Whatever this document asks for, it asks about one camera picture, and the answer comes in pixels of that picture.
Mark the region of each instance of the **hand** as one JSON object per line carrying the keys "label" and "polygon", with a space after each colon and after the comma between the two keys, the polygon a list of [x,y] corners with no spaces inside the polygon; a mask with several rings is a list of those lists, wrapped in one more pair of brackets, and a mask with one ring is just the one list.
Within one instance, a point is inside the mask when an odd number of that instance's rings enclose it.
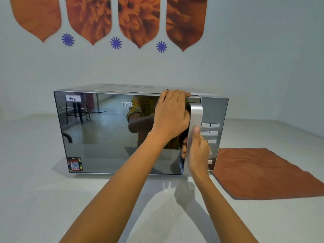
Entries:
{"label": "hand", "polygon": [[188,136],[183,140],[183,144],[182,144],[181,157],[183,159],[186,158],[186,154],[187,154],[187,142],[188,142]]}
{"label": "hand", "polygon": [[201,136],[200,127],[195,127],[189,153],[189,170],[193,177],[208,176],[209,153],[210,147],[208,142]]}
{"label": "hand", "polygon": [[182,90],[165,90],[160,95],[151,132],[157,133],[165,144],[189,126],[190,114],[185,109],[188,96],[190,93]]}

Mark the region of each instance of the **white wall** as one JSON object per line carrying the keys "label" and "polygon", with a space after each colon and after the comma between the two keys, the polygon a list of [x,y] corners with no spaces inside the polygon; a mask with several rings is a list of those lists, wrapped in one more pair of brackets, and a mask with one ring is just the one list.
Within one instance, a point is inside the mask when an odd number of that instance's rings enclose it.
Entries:
{"label": "white wall", "polygon": [[278,119],[324,137],[324,2],[312,11]]}
{"label": "white wall", "polygon": [[[62,27],[40,42],[15,21],[9,0],[0,0],[0,117],[55,114],[52,92],[99,82],[199,87],[230,98],[227,118],[276,119],[314,0],[208,0],[205,32],[185,52],[165,31],[166,0],[161,0],[160,31],[140,50],[119,30],[112,0],[110,34],[92,46],[71,28],[65,0]],[[61,35],[76,44],[66,47]],[[121,50],[110,39],[123,40]],[[168,50],[156,51],[164,40]]]}

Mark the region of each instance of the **purple star decoration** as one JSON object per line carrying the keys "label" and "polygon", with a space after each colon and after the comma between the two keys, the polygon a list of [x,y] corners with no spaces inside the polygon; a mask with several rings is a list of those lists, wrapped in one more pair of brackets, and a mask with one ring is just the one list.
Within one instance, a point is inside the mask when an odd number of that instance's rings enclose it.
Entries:
{"label": "purple star decoration", "polygon": [[111,46],[112,48],[114,49],[120,49],[121,46],[122,46],[122,41],[118,38],[118,37],[114,37],[111,39],[110,43],[111,43]]}
{"label": "purple star decoration", "polygon": [[74,38],[72,35],[66,33],[66,34],[63,34],[63,36],[62,36],[62,42],[66,46],[70,47],[70,46],[73,46],[73,44],[74,44]]}
{"label": "purple star decoration", "polygon": [[164,53],[167,50],[167,44],[163,41],[157,43],[157,51]]}

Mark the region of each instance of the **orange flower print panel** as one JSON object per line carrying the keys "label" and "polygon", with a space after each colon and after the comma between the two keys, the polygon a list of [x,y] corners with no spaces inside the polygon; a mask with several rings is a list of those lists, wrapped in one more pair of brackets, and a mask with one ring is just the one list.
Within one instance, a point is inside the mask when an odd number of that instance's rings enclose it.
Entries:
{"label": "orange flower print panel", "polygon": [[204,32],[207,0],[168,0],[167,35],[182,51]]}
{"label": "orange flower print panel", "polygon": [[71,27],[92,45],[111,30],[111,0],[66,0]]}
{"label": "orange flower print panel", "polygon": [[18,24],[44,42],[61,27],[59,0],[10,0]]}
{"label": "orange flower print panel", "polygon": [[141,48],[152,41],[160,25],[160,0],[118,0],[119,27]]}

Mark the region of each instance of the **person's right hand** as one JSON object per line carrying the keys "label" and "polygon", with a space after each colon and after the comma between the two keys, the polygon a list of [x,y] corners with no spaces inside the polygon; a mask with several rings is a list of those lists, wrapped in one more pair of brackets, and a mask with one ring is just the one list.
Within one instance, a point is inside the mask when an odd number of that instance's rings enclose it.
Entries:
{"label": "person's right hand", "polygon": [[189,170],[193,177],[208,176],[209,153],[210,147],[208,142],[201,136],[200,127],[195,127],[189,152]]}

